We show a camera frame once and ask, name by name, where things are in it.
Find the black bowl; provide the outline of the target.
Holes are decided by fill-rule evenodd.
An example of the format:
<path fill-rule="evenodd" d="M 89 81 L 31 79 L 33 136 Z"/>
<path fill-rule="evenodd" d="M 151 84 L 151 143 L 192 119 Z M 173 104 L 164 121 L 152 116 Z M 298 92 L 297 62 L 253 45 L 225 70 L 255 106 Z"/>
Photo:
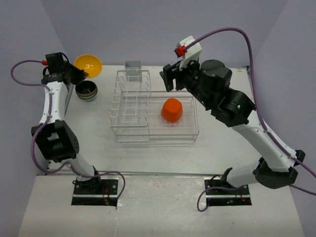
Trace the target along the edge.
<path fill-rule="evenodd" d="M 84 80 L 82 83 L 75 86 L 75 92 L 79 99 L 91 100 L 97 95 L 98 87 L 94 82 Z"/>

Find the yellow bowl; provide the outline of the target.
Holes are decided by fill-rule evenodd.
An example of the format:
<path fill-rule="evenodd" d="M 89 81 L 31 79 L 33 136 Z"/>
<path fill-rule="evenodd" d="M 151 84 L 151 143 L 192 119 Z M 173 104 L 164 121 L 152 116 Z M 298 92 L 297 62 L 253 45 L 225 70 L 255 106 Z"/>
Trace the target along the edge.
<path fill-rule="evenodd" d="M 74 61 L 74 66 L 80 70 L 84 70 L 88 74 L 87 78 L 95 78 L 102 72 L 101 60 L 91 54 L 84 54 L 77 57 Z"/>

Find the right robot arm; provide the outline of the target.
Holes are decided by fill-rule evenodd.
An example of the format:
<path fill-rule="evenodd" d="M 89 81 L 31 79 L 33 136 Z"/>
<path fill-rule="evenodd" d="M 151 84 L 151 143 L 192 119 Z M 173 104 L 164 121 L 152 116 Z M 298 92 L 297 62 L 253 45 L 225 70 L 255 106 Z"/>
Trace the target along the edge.
<path fill-rule="evenodd" d="M 256 105 L 243 92 L 230 88 L 232 71 L 218 60 L 200 64 L 191 60 L 181 69 L 180 62 L 166 65 L 159 73 L 166 91 L 186 89 L 218 121 L 243 136 L 260 154 L 260 159 L 250 165 L 228 168 L 220 179 L 220 188 L 226 194 L 238 187 L 260 183 L 278 189 L 293 185 L 298 176 L 294 168 L 297 158 L 303 161 L 305 153 L 285 147 L 282 151 L 259 121 Z"/>

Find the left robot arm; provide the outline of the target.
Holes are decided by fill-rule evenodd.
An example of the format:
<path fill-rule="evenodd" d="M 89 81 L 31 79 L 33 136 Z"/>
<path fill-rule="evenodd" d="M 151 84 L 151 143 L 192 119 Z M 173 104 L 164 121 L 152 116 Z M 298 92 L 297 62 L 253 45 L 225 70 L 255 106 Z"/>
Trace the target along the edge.
<path fill-rule="evenodd" d="M 38 147 L 46 160 L 68 167 L 76 175 L 76 188 L 97 194 L 103 182 L 96 168 L 79 153 L 79 141 L 65 122 L 69 86 L 83 82 L 88 74 L 72 65 L 62 52 L 45 58 L 40 83 L 45 92 L 44 111 L 39 125 L 31 129 L 31 148 Z"/>

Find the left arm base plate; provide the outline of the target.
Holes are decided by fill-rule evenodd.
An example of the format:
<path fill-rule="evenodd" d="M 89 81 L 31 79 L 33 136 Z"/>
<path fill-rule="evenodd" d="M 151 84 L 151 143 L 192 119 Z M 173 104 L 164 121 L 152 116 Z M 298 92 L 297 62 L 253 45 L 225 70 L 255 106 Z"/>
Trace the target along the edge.
<path fill-rule="evenodd" d="M 118 204 L 118 178 L 101 179 L 101 186 L 83 188 L 75 184 L 72 206 L 113 206 Z"/>

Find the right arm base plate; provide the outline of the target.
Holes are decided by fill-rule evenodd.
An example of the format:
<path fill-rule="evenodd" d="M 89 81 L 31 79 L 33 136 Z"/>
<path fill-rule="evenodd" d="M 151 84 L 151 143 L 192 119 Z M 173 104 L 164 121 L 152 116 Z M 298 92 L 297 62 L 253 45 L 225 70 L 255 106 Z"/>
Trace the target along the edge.
<path fill-rule="evenodd" d="M 212 189 L 206 191 L 208 206 L 247 206 L 252 205 L 249 187 L 244 185 L 239 190 Z"/>

